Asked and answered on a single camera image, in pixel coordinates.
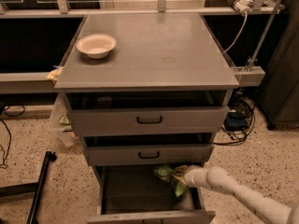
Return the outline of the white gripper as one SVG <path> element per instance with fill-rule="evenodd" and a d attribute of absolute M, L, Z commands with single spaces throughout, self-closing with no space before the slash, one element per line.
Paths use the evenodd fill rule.
<path fill-rule="evenodd" d="M 176 172 L 184 173 L 173 174 L 173 177 L 182 185 L 192 188 L 200 188 L 206 185 L 206 169 L 197 165 L 180 165 L 175 168 Z"/>

